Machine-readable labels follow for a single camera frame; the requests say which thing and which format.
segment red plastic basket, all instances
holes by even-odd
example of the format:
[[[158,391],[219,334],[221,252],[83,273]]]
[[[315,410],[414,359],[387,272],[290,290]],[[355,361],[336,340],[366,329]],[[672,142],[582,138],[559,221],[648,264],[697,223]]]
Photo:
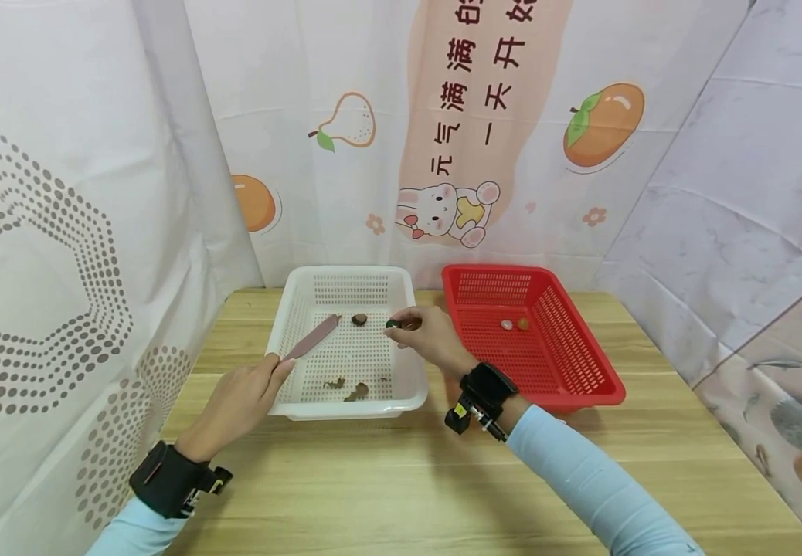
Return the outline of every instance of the red plastic basket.
[[[452,264],[442,272],[462,344],[554,413],[617,405],[626,391],[558,277],[524,266]],[[519,318],[528,330],[519,330]],[[501,326],[513,323],[512,330]]]

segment plastic basket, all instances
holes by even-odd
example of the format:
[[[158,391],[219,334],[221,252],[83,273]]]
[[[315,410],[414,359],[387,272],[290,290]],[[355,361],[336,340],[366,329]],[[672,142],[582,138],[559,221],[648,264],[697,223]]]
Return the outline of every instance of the plastic basket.
[[[396,311],[414,305],[406,270],[379,266],[317,266],[292,271],[280,297],[268,351],[286,355],[326,317],[340,324],[302,356],[277,394],[271,415],[292,420],[397,417],[419,408],[429,393],[423,359],[400,350],[384,334]],[[365,326],[351,322],[367,315]],[[341,388],[326,382],[345,379]],[[359,382],[369,388],[356,402],[343,402]]]
[[[558,277],[522,266],[449,265],[447,309],[464,346],[541,408],[570,413],[624,401],[614,372]],[[520,330],[519,318],[528,320]],[[501,326],[513,323],[511,330]]]

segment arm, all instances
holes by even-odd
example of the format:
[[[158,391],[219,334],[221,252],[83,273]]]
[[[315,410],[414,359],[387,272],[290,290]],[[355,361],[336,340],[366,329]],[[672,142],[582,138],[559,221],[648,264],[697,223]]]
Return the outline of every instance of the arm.
[[[410,307],[391,317],[405,324],[385,334],[412,347],[454,384],[478,361],[437,307]],[[598,446],[521,396],[503,404],[497,425],[507,446],[540,475],[613,556],[704,554],[664,508]]]
[[[86,556],[160,556],[188,520],[167,520],[132,497]]]
[[[516,396],[499,425],[507,446],[552,487],[613,556],[704,554],[664,508],[599,446]]]
[[[222,449],[259,425],[295,364],[294,359],[280,361],[270,353],[255,368],[238,368],[222,375],[194,425],[178,435],[176,452],[190,462],[208,464]],[[160,556],[186,521],[163,517],[133,497],[104,528],[86,556]]]

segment black wristband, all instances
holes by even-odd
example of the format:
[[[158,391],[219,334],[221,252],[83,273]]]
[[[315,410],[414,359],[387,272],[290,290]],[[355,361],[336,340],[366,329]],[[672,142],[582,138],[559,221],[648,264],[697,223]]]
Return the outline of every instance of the black wristband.
[[[503,402],[518,394],[516,385],[493,365],[479,363],[469,375],[462,377],[460,389],[462,393],[456,405],[444,415],[444,425],[462,434],[475,416],[485,431],[505,442],[506,432],[496,420],[503,412]]]
[[[211,470],[207,463],[192,462],[162,440],[132,473],[128,484],[135,496],[167,519],[187,517],[200,492],[221,493],[233,478],[229,470]]]

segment wooden table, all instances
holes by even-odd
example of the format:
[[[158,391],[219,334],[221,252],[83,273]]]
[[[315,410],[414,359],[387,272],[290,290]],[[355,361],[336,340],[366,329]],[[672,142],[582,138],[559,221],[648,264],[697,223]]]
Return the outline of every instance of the wooden table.
[[[799,554],[802,525],[688,390],[621,303],[573,293],[624,381],[616,408],[571,415],[707,554]],[[174,439],[219,376],[264,355],[279,290],[233,294],[165,427]],[[420,292],[420,304],[440,293]],[[488,434],[443,425],[446,392],[397,419],[268,419],[217,463],[235,479],[204,497],[178,554],[607,554],[564,503]]]

